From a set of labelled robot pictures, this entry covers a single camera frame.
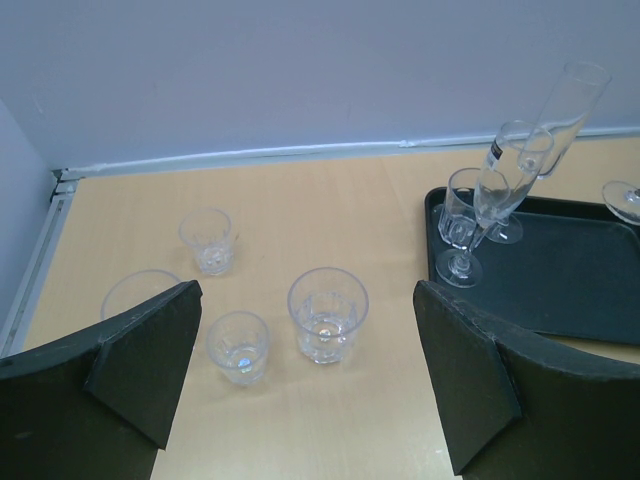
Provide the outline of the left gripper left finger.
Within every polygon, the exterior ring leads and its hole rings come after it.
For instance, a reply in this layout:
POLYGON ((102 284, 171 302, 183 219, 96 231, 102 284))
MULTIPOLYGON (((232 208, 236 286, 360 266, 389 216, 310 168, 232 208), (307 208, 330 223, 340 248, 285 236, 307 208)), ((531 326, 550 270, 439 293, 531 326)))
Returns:
POLYGON ((199 330, 181 282, 1 361, 4 479, 148 479, 166 449, 199 330))

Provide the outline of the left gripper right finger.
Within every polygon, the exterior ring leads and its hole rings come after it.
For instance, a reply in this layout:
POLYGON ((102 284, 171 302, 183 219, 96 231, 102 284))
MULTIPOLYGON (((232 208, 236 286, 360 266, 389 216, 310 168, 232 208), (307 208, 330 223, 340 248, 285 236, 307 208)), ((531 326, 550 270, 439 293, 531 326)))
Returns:
POLYGON ((431 281, 413 307, 453 472, 635 479, 639 368, 549 340, 431 281))

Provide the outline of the faceted tumbler glass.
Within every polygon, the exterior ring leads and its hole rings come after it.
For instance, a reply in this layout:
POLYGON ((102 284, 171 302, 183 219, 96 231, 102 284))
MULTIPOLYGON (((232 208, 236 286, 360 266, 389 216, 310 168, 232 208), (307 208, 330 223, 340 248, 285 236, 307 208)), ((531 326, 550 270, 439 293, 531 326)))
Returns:
POLYGON ((480 229, 474 209, 474 189, 480 174, 479 168, 463 168, 454 172, 447 183, 438 230, 441 239, 459 250, 475 250, 489 229, 480 229))

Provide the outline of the etched stemmed glass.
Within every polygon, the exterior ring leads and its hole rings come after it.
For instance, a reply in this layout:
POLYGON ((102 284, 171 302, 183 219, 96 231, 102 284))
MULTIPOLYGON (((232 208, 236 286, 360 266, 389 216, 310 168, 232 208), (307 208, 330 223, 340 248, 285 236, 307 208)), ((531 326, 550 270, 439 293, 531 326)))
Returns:
POLYGON ((500 127, 478 179, 479 221, 490 224, 489 240, 514 244, 522 239, 522 225, 511 214, 528 195, 553 144, 553 136, 534 123, 512 120, 500 127))

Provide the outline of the tall champagne flute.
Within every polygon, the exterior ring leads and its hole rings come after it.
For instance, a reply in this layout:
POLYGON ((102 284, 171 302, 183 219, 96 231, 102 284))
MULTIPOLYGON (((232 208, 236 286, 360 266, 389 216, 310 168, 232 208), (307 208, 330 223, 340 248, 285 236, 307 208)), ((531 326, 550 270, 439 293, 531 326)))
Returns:
POLYGON ((538 179, 550 177, 583 128, 611 81, 606 69, 587 61, 564 65, 534 123, 554 137, 538 179))

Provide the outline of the clear wine glass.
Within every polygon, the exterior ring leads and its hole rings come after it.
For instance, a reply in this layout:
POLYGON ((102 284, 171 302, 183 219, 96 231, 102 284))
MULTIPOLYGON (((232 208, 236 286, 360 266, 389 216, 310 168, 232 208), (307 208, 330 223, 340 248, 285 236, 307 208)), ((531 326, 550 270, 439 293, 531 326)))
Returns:
POLYGON ((536 124, 514 120, 501 126, 474 176, 472 237, 436 259, 436 271, 446 283, 471 288, 480 282, 483 270, 474 250, 498 221, 522 203, 553 145, 549 132, 536 124))

